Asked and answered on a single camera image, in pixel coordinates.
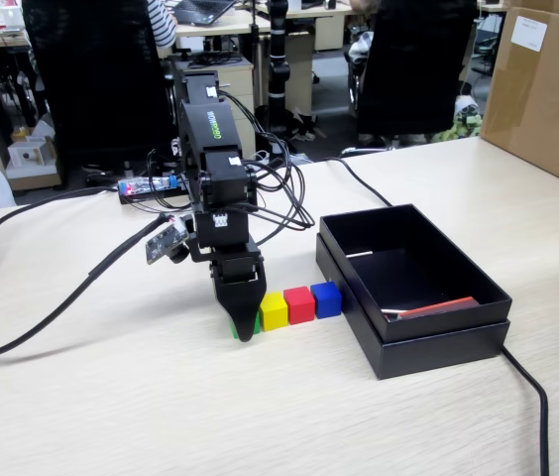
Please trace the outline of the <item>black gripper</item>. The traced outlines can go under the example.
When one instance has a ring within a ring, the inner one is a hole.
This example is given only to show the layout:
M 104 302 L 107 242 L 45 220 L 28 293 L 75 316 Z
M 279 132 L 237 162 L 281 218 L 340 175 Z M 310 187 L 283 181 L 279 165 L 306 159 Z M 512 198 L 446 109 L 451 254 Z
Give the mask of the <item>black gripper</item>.
M 195 263 L 208 262 L 218 302 L 230 315 L 238 338 L 252 339 L 257 315 L 266 292 L 266 273 L 261 250 L 252 236 L 246 243 L 209 247 L 203 251 L 199 239 L 189 240 Z

